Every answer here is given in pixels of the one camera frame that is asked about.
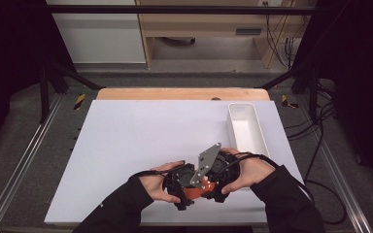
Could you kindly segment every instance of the black mechanical part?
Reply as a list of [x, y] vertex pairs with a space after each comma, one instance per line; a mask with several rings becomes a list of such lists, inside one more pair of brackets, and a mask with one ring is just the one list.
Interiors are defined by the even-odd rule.
[[174, 203], [174, 205], [178, 208], [178, 211], [184, 211], [187, 209], [187, 206], [190, 206], [194, 203], [192, 200], [187, 199], [183, 191], [184, 187], [181, 185], [181, 183], [184, 183], [187, 178], [189, 178], [190, 180], [194, 171], [195, 170], [193, 164], [188, 163], [185, 167], [168, 173], [166, 175], [164, 183], [162, 184], [163, 189], [166, 188], [168, 194], [177, 196], [181, 199], [181, 203]]
[[240, 175], [240, 167], [239, 163], [234, 164], [233, 166], [229, 167], [225, 171], [223, 169], [236, 160], [235, 156], [231, 154], [220, 152], [217, 155], [217, 158], [214, 162], [213, 167], [211, 168], [210, 172], [207, 173], [208, 181], [217, 183], [214, 190], [211, 192], [206, 192], [202, 195], [207, 199], [212, 199], [216, 202], [223, 203], [228, 197], [228, 194], [222, 194], [220, 191], [229, 183], [233, 183], [235, 180], [238, 179]]

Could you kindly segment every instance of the finger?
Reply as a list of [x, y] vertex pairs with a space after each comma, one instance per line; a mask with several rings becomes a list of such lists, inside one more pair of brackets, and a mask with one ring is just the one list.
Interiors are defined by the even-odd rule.
[[221, 152], [225, 152], [225, 153], [230, 153], [230, 154], [235, 154], [235, 153], [239, 153], [240, 152], [240, 151], [238, 151], [235, 148], [221, 148], [220, 151]]
[[227, 184], [225, 187], [222, 188], [222, 190], [220, 191], [222, 194], [228, 194], [230, 192], [234, 192], [238, 189], [240, 189], [242, 186], [242, 184], [239, 182], [239, 180], [233, 182], [233, 183], [229, 183]]
[[157, 167], [156, 171], [165, 171], [165, 170], [169, 170], [169, 169], [172, 169], [172, 168], [184, 165], [184, 164], [185, 164], [184, 161], [169, 162], [169, 163], [165, 163], [161, 165], [160, 167]]
[[166, 192], [163, 192], [159, 199], [168, 203], [181, 203], [181, 199], [179, 197], [169, 195]]

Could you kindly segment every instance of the white board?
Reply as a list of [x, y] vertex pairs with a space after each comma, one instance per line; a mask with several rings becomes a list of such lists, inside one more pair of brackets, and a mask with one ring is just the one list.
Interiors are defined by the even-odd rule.
[[[105, 197], [139, 171], [197, 156], [215, 143], [229, 147], [228, 104], [252, 103], [270, 157], [302, 181], [272, 101], [95, 100], [53, 197], [45, 223], [76, 225]], [[250, 189], [224, 203], [196, 199], [186, 211], [155, 201], [143, 225], [248, 225], [266, 222], [264, 204]]]

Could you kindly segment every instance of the white tray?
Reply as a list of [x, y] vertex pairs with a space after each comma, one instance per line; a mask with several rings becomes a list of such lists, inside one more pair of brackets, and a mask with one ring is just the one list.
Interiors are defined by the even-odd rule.
[[270, 157], [253, 104], [229, 104], [227, 127], [233, 148]]

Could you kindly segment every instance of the black pole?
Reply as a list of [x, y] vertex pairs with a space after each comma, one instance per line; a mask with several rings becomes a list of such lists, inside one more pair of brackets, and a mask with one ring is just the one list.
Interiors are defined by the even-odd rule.
[[132, 6], [132, 5], [25, 5], [33, 12], [55, 14], [202, 14], [312, 16], [330, 8], [317, 7], [235, 7], [235, 6]]

